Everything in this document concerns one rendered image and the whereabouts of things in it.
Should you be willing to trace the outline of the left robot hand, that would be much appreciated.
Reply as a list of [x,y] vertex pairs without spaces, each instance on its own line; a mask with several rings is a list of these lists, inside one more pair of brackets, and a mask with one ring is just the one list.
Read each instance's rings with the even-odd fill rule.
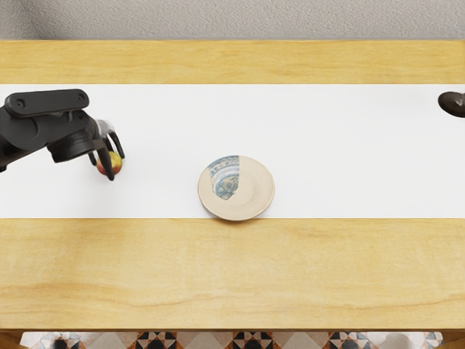
[[[118,153],[122,159],[125,158],[124,150],[116,133],[115,127],[106,120],[98,119],[95,121],[97,125],[97,134],[100,136],[99,148],[97,149],[98,159],[101,159],[102,165],[106,172],[106,177],[113,181],[113,174],[109,152]],[[97,160],[94,156],[94,151],[89,153],[89,159],[93,166],[97,167]]]

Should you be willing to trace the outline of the red and yellow apple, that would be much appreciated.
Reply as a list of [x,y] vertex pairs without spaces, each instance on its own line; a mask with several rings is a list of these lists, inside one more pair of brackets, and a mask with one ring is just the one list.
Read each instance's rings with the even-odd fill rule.
[[[116,175],[121,171],[121,168],[123,166],[123,159],[120,157],[120,155],[118,153],[115,153],[113,151],[110,151],[109,155],[110,155],[113,174]],[[97,170],[102,175],[106,175],[106,172],[105,172],[105,169],[104,169],[104,167],[102,165],[101,159],[97,160]]]

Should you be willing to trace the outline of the beige plate with blue pattern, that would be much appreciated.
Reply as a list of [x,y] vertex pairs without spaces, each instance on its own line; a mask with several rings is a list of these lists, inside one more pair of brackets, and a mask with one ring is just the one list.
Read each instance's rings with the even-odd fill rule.
[[198,180],[198,196],[216,217],[244,221],[263,213],[275,195],[269,169],[248,156],[224,156],[211,162]]

